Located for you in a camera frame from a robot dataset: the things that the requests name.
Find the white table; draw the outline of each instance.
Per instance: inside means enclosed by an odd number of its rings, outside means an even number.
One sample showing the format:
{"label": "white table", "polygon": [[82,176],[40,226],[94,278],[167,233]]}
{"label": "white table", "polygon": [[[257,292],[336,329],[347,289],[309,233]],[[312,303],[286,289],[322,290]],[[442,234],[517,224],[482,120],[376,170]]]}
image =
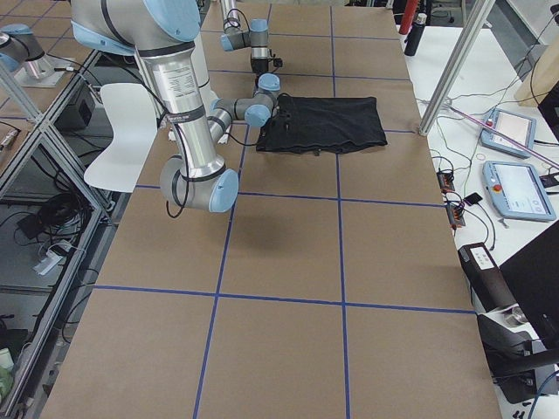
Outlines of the white table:
{"label": "white table", "polygon": [[[418,48],[418,52],[414,57],[406,57],[406,64],[410,72],[411,81],[414,85],[416,98],[419,100],[429,100],[440,79],[441,73],[445,68],[446,62],[450,57],[452,49],[458,40],[460,28],[446,27],[427,27]],[[475,45],[470,51],[462,70],[457,77],[449,97],[455,98],[462,94],[472,93],[493,93],[503,87],[507,87],[516,77],[514,68],[509,63],[507,56],[500,48],[493,33],[484,29],[479,34]],[[514,100],[514,92],[520,86],[521,82],[516,81],[510,89],[504,92],[496,93],[493,96],[472,96],[459,98],[453,101],[454,107],[459,110],[473,114],[485,113],[497,103],[501,101]],[[419,110],[422,113],[426,105],[419,103]],[[556,143],[555,136],[551,133],[548,125],[541,116],[540,112],[533,107],[518,106],[516,103],[502,103],[499,108],[521,113],[537,120],[537,129],[535,138],[539,141]],[[443,111],[441,116],[449,116],[458,118],[459,116],[452,111]],[[499,220],[501,216],[494,210],[490,203],[490,198],[482,185],[481,168],[484,161],[524,161],[533,164],[538,173],[543,175],[547,173],[549,166],[535,158],[527,160],[517,159],[511,155],[507,155],[481,145],[477,146],[477,140],[480,134],[480,128],[472,122],[466,120],[451,120],[447,118],[438,119],[441,131],[447,140],[450,148],[460,153],[472,156],[472,170],[467,178],[466,170],[458,170],[455,172],[454,185],[456,190],[462,196],[468,196],[473,192],[479,193],[484,200],[481,205],[486,209],[489,216],[493,219],[495,227],[496,244],[491,254],[497,264],[501,264],[514,255],[521,247],[538,236],[542,231],[547,229],[551,223],[538,223],[520,220],[505,220],[507,227]],[[432,150],[437,150],[444,157],[448,158],[454,164],[455,168],[467,167],[469,162],[464,157],[454,154],[446,147],[443,135],[439,132],[435,125],[428,135],[428,141]],[[535,149],[551,158],[559,161],[559,147],[535,146]],[[438,155],[437,152],[431,152],[432,155]],[[437,168],[440,159],[434,160]],[[449,168],[444,161],[441,162],[441,168]],[[554,209],[559,213],[559,197],[551,196],[550,201]],[[473,206],[468,208],[471,212],[481,217],[489,225],[487,216],[482,210]],[[480,221],[473,216],[465,214],[466,227],[458,229],[455,237],[457,249],[464,244],[476,243],[483,241],[486,235],[485,227]],[[487,248],[490,247],[493,236],[490,236],[487,242]],[[527,327],[514,329],[515,332],[526,330]],[[499,398],[501,413],[503,418],[511,417],[516,410],[526,410],[525,418],[528,417],[528,408],[524,408],[521,404],[510,404],[506,401],[504,395],[498,387],[495,388]],[[541,397],[538,401],[533,419],[556,419],[559,412],[559,396]]]}

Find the folded black fabric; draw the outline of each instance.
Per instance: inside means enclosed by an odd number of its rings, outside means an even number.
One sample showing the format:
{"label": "folded black fabric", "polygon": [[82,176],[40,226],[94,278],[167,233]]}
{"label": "folded black fabric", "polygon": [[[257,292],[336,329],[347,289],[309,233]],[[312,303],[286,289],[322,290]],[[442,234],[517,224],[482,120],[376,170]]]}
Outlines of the folded black fabric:
{"label": "folded black fabric", "polygon": [[281,94],[260,130],[258,151],[350,153],[387,144],[376,98],[299,98]]}

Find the white cup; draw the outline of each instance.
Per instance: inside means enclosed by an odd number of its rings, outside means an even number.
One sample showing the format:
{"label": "white cup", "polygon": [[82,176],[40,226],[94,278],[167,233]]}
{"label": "white cup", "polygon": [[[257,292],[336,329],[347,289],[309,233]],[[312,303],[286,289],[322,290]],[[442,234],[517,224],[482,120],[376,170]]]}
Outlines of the white cup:
{"label": "white cup", "polygon": [[9,373],[14,368],[14,361],[11,358],[10,351],[7,347],[0,349],[0,367],[8,371]]}

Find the tablet screen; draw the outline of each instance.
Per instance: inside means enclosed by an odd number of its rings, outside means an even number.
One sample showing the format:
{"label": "tablet screen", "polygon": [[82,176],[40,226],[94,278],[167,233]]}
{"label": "tablet screen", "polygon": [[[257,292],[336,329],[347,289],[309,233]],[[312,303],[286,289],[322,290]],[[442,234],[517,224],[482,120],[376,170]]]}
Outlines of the tablet screen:
{"label": "tablet screen", "polygon": [[[499,112],[495,129],[526,146],[528,130],[530,129],[530,120],[518,115],[512,115],[511,113]],[[499,135],[493,135],[493,142],[520,150],[520,148],[516,147],[513,143],[503,140]]]}
{"label": "tablet screen", "polygon": [[506,164],[496,164],[495,168],[509,210],[525,214],[549,213],[529,168]]}

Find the tablet device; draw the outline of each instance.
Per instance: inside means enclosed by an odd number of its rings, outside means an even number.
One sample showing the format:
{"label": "tablet device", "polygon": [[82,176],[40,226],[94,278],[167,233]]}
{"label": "tablet device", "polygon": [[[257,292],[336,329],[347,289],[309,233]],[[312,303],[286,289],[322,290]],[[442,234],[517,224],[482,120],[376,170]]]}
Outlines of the tablet device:
{"label": "tablet device", "polygon": [[[534,147],[534,118],[495,108],[486,116],[485,123],[527,148],[532,149]],[[530,156],[526,151],[516,147],[499,135],[490,133],[486,129],[481,130],[480,139],[481,144],[488,148],[493,148],[522,159]]]}
{"label": "tablet device", "polygon": [[556,213],[534,166],[486,161],[483,180],[493,206],[505,218],[551,221]]}

